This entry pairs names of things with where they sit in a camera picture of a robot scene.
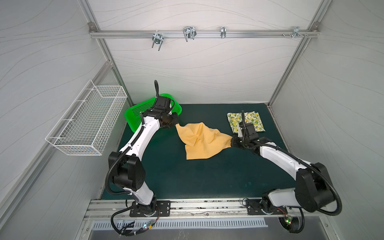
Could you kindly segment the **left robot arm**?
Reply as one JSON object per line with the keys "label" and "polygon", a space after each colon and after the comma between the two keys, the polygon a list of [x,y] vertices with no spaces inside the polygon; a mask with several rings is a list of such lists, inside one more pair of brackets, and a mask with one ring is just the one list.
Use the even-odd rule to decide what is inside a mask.
{"label": "left robot arm", "polygon": [[108,157],[109,170],[105,189],[110,195],[130,195],[141,207],[156,206],[156,195],[145,182],[143,154],[159,129],[171,128],[178,123],[174,112],[176,102],[165,96],[156,96],[154,104],[139,114],[140,125],[132,138],[118,152]]}

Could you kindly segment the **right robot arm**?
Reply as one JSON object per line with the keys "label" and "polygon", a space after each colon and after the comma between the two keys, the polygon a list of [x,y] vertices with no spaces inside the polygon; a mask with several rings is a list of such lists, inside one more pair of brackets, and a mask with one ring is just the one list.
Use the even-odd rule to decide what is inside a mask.
{"label": "right robot arm", "polygon": [[312,164],[294,156],[268,138],[259,137],[255,127],[245,122],[239,124],[231,145],[274,163],[296,183],[294,188],[275,189],[265,193],[259,203],[265,214],[272,214],[278,207],[299,208],[328,216],[337,216],[342,212],[341,197],[325,165]]}

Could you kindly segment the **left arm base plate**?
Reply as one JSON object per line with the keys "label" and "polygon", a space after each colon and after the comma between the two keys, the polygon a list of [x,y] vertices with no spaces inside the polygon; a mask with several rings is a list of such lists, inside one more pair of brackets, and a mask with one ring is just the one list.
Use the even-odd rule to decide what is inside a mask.
{"label": "left arm base plate", "polygon": [[169,217],[171,211],[170,201],[156,201],[149,205],[132,203],[132,209],[130,210],[130,217]]}

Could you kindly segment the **lemon print skirt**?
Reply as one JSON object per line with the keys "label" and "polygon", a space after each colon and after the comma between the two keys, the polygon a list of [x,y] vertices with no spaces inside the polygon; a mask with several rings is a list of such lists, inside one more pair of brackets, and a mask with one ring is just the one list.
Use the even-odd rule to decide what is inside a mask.
{"label": "lemon print skirt", "polygon": [[[238,133],[238,128],[240,126],[240,122],[242,122],[242,114],[241,113],[227,113],[227,118],[232,129],[233,134]],[[262,120],[260,118],[259,113],[249,112],[245,113],[245,122],[246,124],[253,124],[256,132],[264,132],[265,128],[263,126]]]}

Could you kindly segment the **yellow skirt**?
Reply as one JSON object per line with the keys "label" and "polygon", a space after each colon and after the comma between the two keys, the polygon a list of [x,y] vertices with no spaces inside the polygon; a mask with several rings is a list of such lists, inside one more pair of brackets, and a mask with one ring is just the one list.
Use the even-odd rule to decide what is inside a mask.
{"label": "yellow skirt", "polygon": [[217,129],[211,129],[204,123],[185,126],[176,124],[176,129],[185,144],[187,160],[209,159],[231,147],[231,136]]}

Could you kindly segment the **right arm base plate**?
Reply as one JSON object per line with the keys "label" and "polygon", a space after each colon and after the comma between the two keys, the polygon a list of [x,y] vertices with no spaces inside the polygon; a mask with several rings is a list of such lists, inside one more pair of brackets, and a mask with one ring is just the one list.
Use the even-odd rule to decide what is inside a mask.
{"label": "right arm base plate", "polygon": [[276,207],[265,199],[248,199],[242,200],[242,205],[246,208],[247,214],[254,215],[284,215],[288,211],[285,207]]}

